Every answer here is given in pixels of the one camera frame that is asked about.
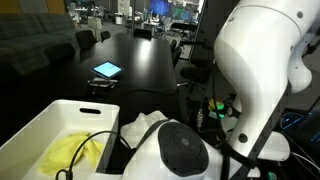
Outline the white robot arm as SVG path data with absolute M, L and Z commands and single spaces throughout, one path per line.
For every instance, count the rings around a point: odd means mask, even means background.
M 120 175 L 108 180 L 245 180 L 260 157 L 280 160 L 288 144 L 268 147 L 286 92 L 309 86 L 302 52 L 319 27 L 320 0 L 240 0 L 214 44 L 221 73 L 236 92 L 232 131 L 211 146 L 176 120 L 154 123 Z

